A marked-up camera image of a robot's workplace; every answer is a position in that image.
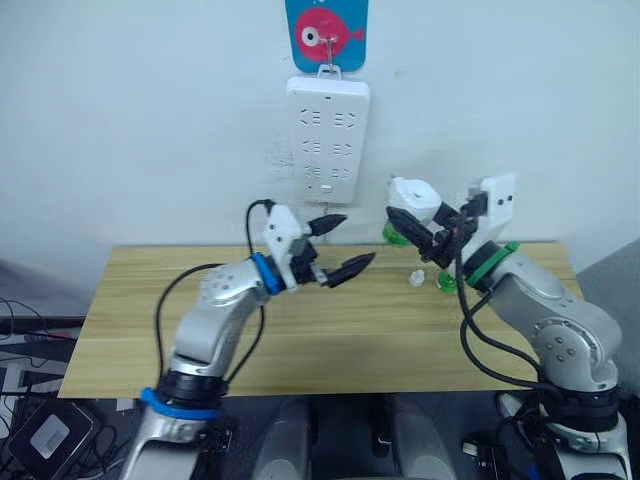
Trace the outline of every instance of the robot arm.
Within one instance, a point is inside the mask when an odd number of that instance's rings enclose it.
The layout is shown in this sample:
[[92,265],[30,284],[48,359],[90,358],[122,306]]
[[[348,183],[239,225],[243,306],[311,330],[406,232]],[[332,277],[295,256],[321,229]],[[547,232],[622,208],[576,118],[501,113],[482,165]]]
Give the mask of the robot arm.
[[[538,355],[543,372],[539,381],[560,392],[560,400],[546,396],[540,411],[554,420],[547,430],[559,461],[567,465],[562,465],[562,476],[544,478],[573,478],[571,472],[589,471],[580,470],[584,468],[580,462],[574,468],[575,455],[582,453],[615,455],[618,468],[604,461],[599,473],[631,478],[626,425],[617,412],[618,371],[612,360],[622,339],[620,327],[605,311],[576,297],[518,252],[517,245],[500,247],[494,242],[513,215],[514,197],[515,176],[485,178],[472,184],[469,202],[460,212],[441,205],[433,218],[441,227],[436,232],[406,211],[388,207],[387,213],[395,229],[418,247],[423,261],[454,271],[461,244],[467,284],[490,295],[492,309]],[[587,468],[593,468],[593,459],[589,460]]]
[[[361,273],[375,256],[360,255],[335,271],[323,270],[309,237],[327,233],[347,217],[327,215],[303,223],[289,207],[263,203],[269,212],[264,237],[271,255],[255,253],[205,276],[195,305],[178,327],[169,370],[155,390],[142,393],[148,406],[121,480],[190,478],[197,446],[206,442],[208,424],[232,379],[224,376],[247,318],[272,296],[294,293],[301,284],[336,287]],[[187,448],[176,448],[181,444]]]

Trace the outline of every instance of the power strip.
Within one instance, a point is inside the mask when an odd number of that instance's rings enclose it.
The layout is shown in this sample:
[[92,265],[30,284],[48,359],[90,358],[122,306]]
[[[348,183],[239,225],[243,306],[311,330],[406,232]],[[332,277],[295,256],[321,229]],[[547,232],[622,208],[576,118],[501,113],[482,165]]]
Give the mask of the power strip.
[[351,203],[355,195],[370,104],[363,82],[293,77],[287,114],[297,197]]

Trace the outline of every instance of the table surface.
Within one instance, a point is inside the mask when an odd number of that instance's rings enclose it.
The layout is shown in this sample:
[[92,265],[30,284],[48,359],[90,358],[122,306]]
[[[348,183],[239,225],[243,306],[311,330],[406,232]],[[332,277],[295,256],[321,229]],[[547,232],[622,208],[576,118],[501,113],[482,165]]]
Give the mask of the table surface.
[[[455,294],[435,286],[439,269],[420,262],[412,247],[384,245],[317,247],[319,264],[335,268],[354,255],[375,251],[372,264],[335,289],[306,285],[281,293],[267,305],[259,347],[231,385],[230,395],[489,390],[506,384],[480,373],[459,342],[460,307]],[[580,295],[566,247],[523,244],[521,251]],[[154,385],[157,355],[153,310],[179,273],[201,263],[246,258],[245,247],[118,247],[112,252],[64,379],[60,397],[137,397]],[[409,274],[426,273],[411,287]],[[194,303],[204,273],[187,278],[165,303],[165,351],[182,315]],[[477,295],[468,291],[470,302]],[[524,338],[490,308],[477,315],[489,335],[532,353]],[[234,361],[257,330],[253,315]],[[534,379],[524,362],[471,342],[478,356],[505,374]]]

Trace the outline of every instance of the white wall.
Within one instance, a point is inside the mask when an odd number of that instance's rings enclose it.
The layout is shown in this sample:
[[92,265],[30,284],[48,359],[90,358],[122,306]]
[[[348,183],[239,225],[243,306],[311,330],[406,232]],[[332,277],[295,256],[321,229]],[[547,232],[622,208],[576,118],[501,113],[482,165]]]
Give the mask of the white wall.
[[[83,309],[112,245],[242,243],[251,200],[293,200],[284,2],[250,3],[0,3],[0,259]],[[582,269],[640,236],[638,23],[633,0],[371,0],[370,129],[332,241],[379,240],[391,174],[456,202],[505,171],[505,238],[567,239]]]

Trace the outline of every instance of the green bottle cap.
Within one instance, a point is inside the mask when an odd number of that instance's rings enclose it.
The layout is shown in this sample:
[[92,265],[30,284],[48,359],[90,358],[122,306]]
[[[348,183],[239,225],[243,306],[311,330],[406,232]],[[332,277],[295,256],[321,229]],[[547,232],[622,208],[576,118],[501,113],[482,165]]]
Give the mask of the green bottle cap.
[[389,220],[387,220],[387,223],[385,223],[382,229],[382,238],[384,238],[387,243],[395,245],[396,247],[406,247],[410,243],[404,235],[393,227]]
[[455,277],[446,270],[440,272],[436,279],[436,285],[440,290],[447,293],[455,292],[458,289]]

